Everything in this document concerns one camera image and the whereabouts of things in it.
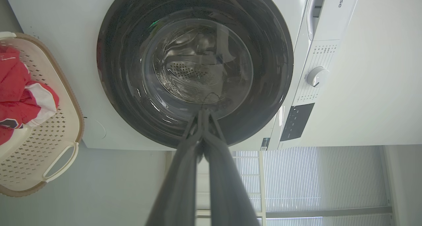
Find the white washer control knob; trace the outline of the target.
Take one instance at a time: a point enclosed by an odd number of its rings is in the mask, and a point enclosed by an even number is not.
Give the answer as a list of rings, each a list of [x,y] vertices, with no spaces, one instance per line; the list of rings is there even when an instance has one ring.
[[[322,66],[312,69],[307,75],[307,83],[314,88],[321,88],[327,82],[330,71]]]

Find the black washer display panel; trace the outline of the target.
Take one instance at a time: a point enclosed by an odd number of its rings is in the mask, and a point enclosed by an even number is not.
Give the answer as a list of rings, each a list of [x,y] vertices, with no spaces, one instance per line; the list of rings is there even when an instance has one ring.
[[[297,139],[302,136],[314,105],[314,103],[310,103],[291,107],[280,138],[281,142]]]

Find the round dark glass washer door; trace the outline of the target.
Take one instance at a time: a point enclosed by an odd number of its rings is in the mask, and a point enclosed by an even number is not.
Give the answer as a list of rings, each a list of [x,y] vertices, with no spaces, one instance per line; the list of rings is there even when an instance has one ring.
[[[112,106],[141,135],[172,148],[201,109],[229,145],[255,135],[280,109],[293,62],[272,0],[114,0],[97,42]]]

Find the white front-load washing machine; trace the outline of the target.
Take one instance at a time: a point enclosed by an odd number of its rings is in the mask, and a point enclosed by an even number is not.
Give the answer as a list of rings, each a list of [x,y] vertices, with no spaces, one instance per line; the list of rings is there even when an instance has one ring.
[[[88,148],[173,150],[141,135],[112,106],[97,67],[97,42],[114,0],[7,0],[27,35],[54,55],[85,119]],[[343,37],[308,38],[309,0],[272,0],[286,20],[293,73],[276,116],[233,151],[294,146],[422,144],[422,0],[357,0]],[[321,88],[309,72],[330,71]],[[314,103],[297,139],[280,141],[292,106]]]

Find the red and white garment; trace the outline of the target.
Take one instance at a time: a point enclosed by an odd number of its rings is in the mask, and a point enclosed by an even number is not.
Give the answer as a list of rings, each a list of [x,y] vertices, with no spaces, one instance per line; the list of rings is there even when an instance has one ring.
[[[48,85],[31,79],[13,47],[0,47],[0,145],[15,129],[37,127],[57,113],[59,97]]]

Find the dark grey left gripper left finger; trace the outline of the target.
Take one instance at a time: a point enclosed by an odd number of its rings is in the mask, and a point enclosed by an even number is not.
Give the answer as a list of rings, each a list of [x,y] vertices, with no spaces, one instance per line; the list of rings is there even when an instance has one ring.
[[[196,167],[202,155],[203,114],[200,110],[189,121],[146,226],[195,226]]]

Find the white detergent drawer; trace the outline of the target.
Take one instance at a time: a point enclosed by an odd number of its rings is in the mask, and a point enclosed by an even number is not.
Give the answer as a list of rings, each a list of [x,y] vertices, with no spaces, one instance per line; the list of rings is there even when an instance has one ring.
[[[357,0],[309,0],[305,19],[311,41],[340,40],[350,23]]]

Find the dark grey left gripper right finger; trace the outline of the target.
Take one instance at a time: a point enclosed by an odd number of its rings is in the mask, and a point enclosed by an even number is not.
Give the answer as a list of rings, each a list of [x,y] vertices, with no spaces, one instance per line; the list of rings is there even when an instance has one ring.
[[[202,110],[204,155],[209,163],[212,226],[260,226],[215,115]]]

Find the beige perforated laundry basket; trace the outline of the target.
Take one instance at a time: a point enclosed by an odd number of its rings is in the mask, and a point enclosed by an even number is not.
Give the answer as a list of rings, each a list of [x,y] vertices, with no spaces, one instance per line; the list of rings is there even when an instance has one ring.
[[[0,46],[13,47],[33,80],[59,97],[57,113],[38,127],[25,125],[0,146],[0,194],[24,197],[62,175],[75,161],[83,136],[83,114],[50,50],[27,34],[0,32]]]

